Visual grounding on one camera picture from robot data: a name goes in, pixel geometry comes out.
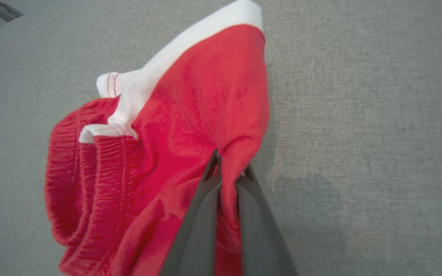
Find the wrinkled fabric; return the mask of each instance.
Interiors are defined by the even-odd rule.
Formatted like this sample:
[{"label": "wrinkled fabric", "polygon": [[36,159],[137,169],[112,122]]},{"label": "wrinkled fabric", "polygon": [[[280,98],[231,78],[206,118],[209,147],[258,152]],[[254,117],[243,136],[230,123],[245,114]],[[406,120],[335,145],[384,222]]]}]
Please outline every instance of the wrinkled fabric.
[{"label": "wrinkled fabric", "polygon": [[232,26],[190,47],[132,123],[138,138],[95,136],[118,98],[91,101],[54,128],[46,173],[49,220],[72,276],[157,275],[214,149],[223,157],[216,275],[241,275],[235,179],[269,120],[263,33]]}]

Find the red stitching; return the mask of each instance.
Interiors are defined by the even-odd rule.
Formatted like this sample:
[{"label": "red stitching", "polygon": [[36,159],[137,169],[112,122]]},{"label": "red stitching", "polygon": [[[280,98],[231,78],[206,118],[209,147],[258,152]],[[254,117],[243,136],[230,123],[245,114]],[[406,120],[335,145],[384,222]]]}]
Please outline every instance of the red stitching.
[{"label": "red stitching", "polygon": [[109,76],[107,77],[107,93],[109,93],[109,98],[110,98],[110,89],[109,89],[110,74],[112,74],[112,73],[109,73]]},{"label": "red stitching", "polygon": [[117,75],[114,77],[114,95],[117,97],[117,91],[115,90],[115,85],[117,84],[116,80],[120,73],[117,73]]}]

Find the red fabric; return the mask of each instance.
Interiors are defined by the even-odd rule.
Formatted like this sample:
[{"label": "red fabric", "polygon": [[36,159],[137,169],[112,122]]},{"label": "red fabric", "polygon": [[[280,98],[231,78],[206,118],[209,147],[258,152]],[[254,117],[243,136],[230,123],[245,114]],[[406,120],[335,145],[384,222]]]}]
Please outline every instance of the red fabric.
[{"label": "red fabric", "polygon": [[168,69],[133,122],[138,133],[78,142],[106,124],[118,99],[99,99],[51,134],[45,196],[59,268],[72,276],[154,276],[211,152],[223,156],[216,275],[241,275],[235,179],[269,120],[263,33],[238,25],[192,46]]}]

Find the clothing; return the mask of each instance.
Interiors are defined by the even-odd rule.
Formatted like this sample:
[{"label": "clothing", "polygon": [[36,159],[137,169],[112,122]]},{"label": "clothing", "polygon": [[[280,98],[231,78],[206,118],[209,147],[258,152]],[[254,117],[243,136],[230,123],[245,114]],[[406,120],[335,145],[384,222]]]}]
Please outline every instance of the clothing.
[{"label": "clothing", "polygon": [[216,274],[241,274],[234,182],[269,121],[264,44],[260,7],[238,0],[181,33],[124,91],[101,93],[56,125],[45,196],[67,247],[61,271],[158,274],[217,148]]}]

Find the gray fabric surface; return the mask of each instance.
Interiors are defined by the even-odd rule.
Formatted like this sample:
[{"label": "gray fabric surface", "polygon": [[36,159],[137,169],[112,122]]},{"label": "gray fabric surface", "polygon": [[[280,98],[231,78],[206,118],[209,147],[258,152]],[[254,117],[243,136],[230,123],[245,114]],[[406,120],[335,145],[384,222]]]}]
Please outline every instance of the gray fabric surface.
[{"label": "gray fabric surface", "polygon": [[[0,28],[0,275],[59,275],[51,128],[226,0],[60,0]],[[442,1],[260,0],[254,170],[301,275],[442,276]]]}]

